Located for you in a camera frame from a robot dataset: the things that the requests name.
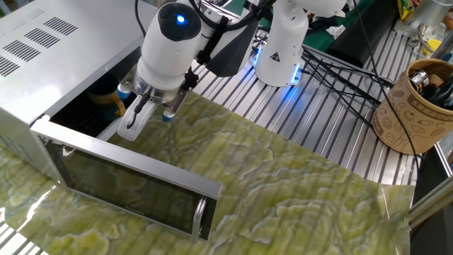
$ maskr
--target stainless steel panel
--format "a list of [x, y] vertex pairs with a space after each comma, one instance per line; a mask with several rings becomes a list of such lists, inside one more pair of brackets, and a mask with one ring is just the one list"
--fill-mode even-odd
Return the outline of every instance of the stainless steel panel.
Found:
[[20, 249], [22, 245], [25, 246], [27, 243], [27, 239], [22, 234], [16, 233], [2, 248], [0, 248], [0, 255], [11, 255]]
[[[133, 8], [128, 0], [37, 0], [2, 18], [0, 55], [20, 67], [0, 76], [0, 108], [27, 124], [43, 113], [54, 115], [141, 45], [134, 12], [127, 11]], [[28, 17], [35, 9], [43, 12]], [[139, 12], [147, 27], [156, 8], [140, 1]], [[64, 35], [44, 25], [54, 17], [77, 29]], [[8, 25], [17, 20], [23, 25], [11, 30]], [[36, 28], [60, 41], [46, 48], [24, 36]], [[41, 53], [26, 62], [3, 49], [15, 40]]]
[[27, 243], [24, 247], [19, 247], [13, 255], [26, 255], [29, 254], [32, 249], [34, 249], [36, 245], [32, 242]]
[[47, 163], [45, 155], [30, 132], [29, 125], [21, 122], [1, 108], [0, 123], [0, 146], [25, 159], [55, 181], [61, 181], [59, 175]]
[[7, 224], [0, 222], [0, 237], [3, 237], [8, 229], [10, 229], [10, 227]]
[[35, 246], [33, 247], [26, 255], [40, 255], [42, 254], [42, 249], [40, 247]]
[[6, 245], [9, 240], [11, 240], [14, 235], [16, 234], [16, 231], [14, 229], [8, 227], [5, 229], [5, 231], [0, 235], [0, 249], [3, 248], [3, 246]]

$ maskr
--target mug handle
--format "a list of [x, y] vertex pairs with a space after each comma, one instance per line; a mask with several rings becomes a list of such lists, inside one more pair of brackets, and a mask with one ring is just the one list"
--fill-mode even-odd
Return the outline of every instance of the mug handle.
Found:
[[116, 115], [118, 117], [124, 116], [126, 114], [125, 104], [122, 103], [122, 101], [121, 101], [119, 96], [115, 95], [115, 96], [112, 97], [112, 99], [113, 99], [113, 103], [115, 103], [115, 105], [118, 107], [118, 110], [119, 110], [119, 111], [116, 112]]

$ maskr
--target blue led light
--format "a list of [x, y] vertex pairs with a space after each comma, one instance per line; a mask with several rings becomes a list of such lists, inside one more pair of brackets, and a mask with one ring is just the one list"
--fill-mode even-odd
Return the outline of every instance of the blue led light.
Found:
[[176, 23], [177, 24], [184, 24], [185, 23], [185, 18], [182, 15], [177, 15], [176, 16]]
[[253, 65], [256, 65], [256, 62], [258, 62], [258, 58], [260, 57], [262, 47], [258, 49], [258, 53], [256, 54], [256, 57], [253, 59]]
[[299, 83], [299, 77], [297, 77], [297, 72], [299, 71], [299, 67], [300, 67], [300, 64], [297, 64], [296, 69], [292, 73], [292, 78], [291, 78], [291, 83], [292, 84], [298, 84]]

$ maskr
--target oven door handle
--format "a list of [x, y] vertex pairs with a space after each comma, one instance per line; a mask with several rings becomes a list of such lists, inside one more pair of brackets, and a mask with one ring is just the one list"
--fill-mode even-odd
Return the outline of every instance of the oven door handle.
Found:
[[195, 214], [193, 215], [193, 225], [192, 225], [192, 242], [198, 242], [201, 233], [201, 218], [203, 212], [206, 208], [206, 198], [201, 198], [198, 202], [197, 208], [195, 209]]

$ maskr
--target yellow mug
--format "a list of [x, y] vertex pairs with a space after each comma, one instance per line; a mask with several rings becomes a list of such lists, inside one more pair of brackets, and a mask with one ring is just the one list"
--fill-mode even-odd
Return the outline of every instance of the yellow mug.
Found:
[[88, 98], [97, 105], [96, 115], [104, 120], [124, 116], [126, 107], [117, 93], [120, 82], [112, 74], [105, 74], [88, 88]]

